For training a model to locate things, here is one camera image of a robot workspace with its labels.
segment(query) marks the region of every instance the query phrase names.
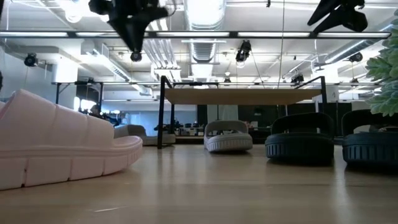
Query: light fixture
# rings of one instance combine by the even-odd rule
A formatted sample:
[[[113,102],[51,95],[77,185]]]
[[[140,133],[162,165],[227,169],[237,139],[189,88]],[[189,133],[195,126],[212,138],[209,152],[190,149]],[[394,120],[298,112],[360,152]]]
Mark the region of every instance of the light fixture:
[[[226,40],[181,40],[183,44],[225,44]]]
[[[119,37],[116,32],[77,32],[78,37]]]
[[[309,32],[238,32],[238,37],[309,37]]]
[[[250,56],[251,52],[251,44],[250,41],[244,40],[241,44],[241,47],[238,49],[238,52],[236,54],[236,66],[238,68],[243,68],[244,67],[244,62],[248,57]]]
[[[360,38],[364,39],[385,39],[391,35],[389,32],[363,32],[363,33],[354,33],[354,32],[324,32],[318,34],[318,37],[322,38]]]
[[[21,38],[21,37],[68,37],[66,32],[13,32],[1,31],[2,38]]]
[[[194,31],[194,32],[158,32],[158,37],[228,37],[229,32],[204,32],[204,31]]]

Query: wooden tabletop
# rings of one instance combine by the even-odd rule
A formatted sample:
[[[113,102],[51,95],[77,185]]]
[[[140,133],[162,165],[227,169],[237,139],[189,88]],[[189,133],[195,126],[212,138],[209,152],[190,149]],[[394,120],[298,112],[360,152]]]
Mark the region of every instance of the wooden tabletop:
[[[166,89],[165,97],[175,105],[291,105],[311,100],[321,90],[286,89]]]

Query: pink slide sandal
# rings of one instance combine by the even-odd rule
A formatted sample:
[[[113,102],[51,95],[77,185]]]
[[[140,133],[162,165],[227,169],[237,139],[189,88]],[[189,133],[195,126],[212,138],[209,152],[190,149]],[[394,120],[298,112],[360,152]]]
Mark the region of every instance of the pink slide sandal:
[[[79,180],[127,168],[142,139],[24,90],[0,105],[0,190]]]

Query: green plant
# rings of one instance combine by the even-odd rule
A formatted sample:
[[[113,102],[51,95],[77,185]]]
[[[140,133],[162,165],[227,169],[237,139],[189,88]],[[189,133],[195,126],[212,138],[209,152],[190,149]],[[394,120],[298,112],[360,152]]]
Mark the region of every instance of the green plant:
[[[391,25],[391,37],[382,43],[385,49],[379,51],[378,57],[369,59],[366,66],[368,78],[373,81],[383,79],[381,94],[366,101],[371,105],[372,113],[382,113],[383,116],[398,113],[398,19]]]

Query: wooden table surface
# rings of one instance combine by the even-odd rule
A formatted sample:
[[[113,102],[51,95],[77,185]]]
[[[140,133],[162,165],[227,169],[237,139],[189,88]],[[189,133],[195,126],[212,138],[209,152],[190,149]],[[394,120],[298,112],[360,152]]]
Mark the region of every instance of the wooden table surface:
[[[330,167],[287,166],[203,146],[145,148],[106,177],[0,192],[0,223],[398,223],[398,178]]]

